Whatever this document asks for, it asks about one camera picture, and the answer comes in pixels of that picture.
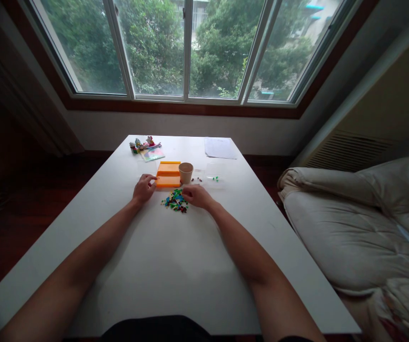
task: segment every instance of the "orange plastic box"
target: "orange plastic box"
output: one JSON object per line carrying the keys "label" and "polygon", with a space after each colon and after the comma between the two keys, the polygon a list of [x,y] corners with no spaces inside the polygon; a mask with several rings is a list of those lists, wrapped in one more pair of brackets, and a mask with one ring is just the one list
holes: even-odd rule
{"label": "orange plastic box", "polygon": [[163,161],[157,170],[157,187],[159,188],[178,188],[181,186],[181,177],[179,173],[180,161]]}
{"label": "orange plastic box", "polygon": [[179,164],[180,161],[163,161],[157,170],[157,176],[180,176]]}

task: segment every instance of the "cup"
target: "cup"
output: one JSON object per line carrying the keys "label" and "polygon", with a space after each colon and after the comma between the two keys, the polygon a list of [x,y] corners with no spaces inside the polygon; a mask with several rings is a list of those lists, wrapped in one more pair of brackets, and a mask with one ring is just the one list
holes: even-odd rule
{"label": "cup", "polygon": [[179,173],[181,174],[182,184],[189,184],[191,181],[191,174],[193,173],[193,165],[190,163],[180,164]]}

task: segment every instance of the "table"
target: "table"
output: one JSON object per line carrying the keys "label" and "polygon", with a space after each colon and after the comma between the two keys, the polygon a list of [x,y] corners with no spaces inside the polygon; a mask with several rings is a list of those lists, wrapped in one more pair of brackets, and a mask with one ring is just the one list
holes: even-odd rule
{"label": "table", "polygon": [[[111,157],[0,282],[0,329],[82,241],[132,197],[139,155],[128,136]],[[242,154],[209,158],[202,137],[155,136],[165,158],[195,169],[222,163],[222,189],[209,189],[266,249],[298,292],[323,333],[360,329]],[[160,205],[157,189],[133,220],[109,264],[84,299],[67,337],[100,336],[129,318],[185,315],[209,333],[260,334],[249,289],[227,254],[217,226],[204,210],[186,214]]]}

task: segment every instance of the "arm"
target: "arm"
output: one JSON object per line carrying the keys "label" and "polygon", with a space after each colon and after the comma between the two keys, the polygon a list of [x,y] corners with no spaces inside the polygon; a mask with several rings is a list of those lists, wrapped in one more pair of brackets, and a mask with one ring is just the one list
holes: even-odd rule
{"label": "arm", "polygon": [[60,341],[95,278],[113,256],[133,217],[155,191],[142,175],[132,200],[55,269],[0,332],[0,341]]}
{"label": "arm", "polygon": [[186,186],[182,193],[190,204],[207,210],[219,226],[231,258],[253,293],[265,340],[295,335],[325,342],[295,289],[253,236],[203,187]]}

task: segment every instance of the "tree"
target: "tree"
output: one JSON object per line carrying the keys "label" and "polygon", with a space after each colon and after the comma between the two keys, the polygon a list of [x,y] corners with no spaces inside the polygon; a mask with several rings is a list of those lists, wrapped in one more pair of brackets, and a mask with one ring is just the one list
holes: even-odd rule
{"label": "tree", "polygon": [[[118,0],[117,13],[136,93],[181,95],[183,29],[170,0]],[[304,26],[308,0],[283,0],[252,96],[262,88],[284,97],[311,52],[291,39]],[[101,0],[42,0],[84,91],[124,93]],[[264,0],[210,0],[191,53],[190,95],[238,95]]]}
{"label": "tree", "polygon": [[207,19],[197,29],[192,51],[191,94],[218,97],[222,89],[239,86],[264,0],[211,0]]}
{"label": "tree", "polygon": [[83,91],[125,93],[101,1],[42,0]]}
{"label": "tree", "polygon": [[125,49],[137,92],[182,95],[183,30],[166,0],[118,2]]}
{"label": "tree", "polygon": [[[197,32],[192,52],[191,92],[198,96],[236,98],[260,19],[263,0],[211,0],[208,18]],[[285,88],[304,67],[311,53],[306,38],[290,34],[304,26],[308,0],[284,0],[266,48],[258,83]],[[260,89],[252,92],[257,97]]]}

